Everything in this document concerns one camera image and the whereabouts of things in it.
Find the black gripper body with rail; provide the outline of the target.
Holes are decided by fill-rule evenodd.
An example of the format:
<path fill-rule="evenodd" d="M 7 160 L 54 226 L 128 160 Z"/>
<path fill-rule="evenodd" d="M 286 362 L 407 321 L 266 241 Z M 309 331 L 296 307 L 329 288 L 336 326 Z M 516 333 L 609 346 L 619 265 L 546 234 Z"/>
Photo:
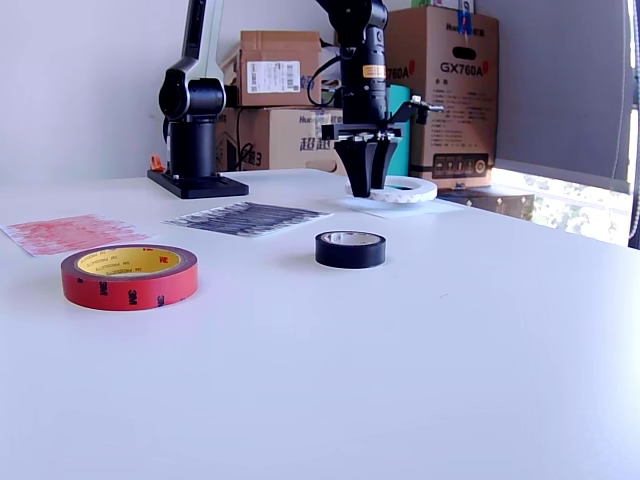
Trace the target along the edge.
<path fill-rule="evenodd" d="M 342 120 L 322 126 L 321 138 L 331 141 L 398 141 L 403 126 L 388 120 L 386 94 L 341 89 Z"/>

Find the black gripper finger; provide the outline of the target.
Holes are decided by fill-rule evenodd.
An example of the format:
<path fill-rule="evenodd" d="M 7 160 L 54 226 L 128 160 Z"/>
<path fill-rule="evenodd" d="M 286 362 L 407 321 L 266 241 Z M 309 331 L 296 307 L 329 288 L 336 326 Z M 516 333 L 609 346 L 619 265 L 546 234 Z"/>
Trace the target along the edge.
<path fill-rule="evenodd" d="M 352 195 L 354 197 L 369 197 L 374 143 L 342 140 L 335 143 L 335 150 L 344 165 Z"/>
<path fill-rule="evenodd" d="M 392 157 L 397 149 L 398 141 L 384 139 L 376 142 L 372 163 L 372 188 L 383 189 Z"/>

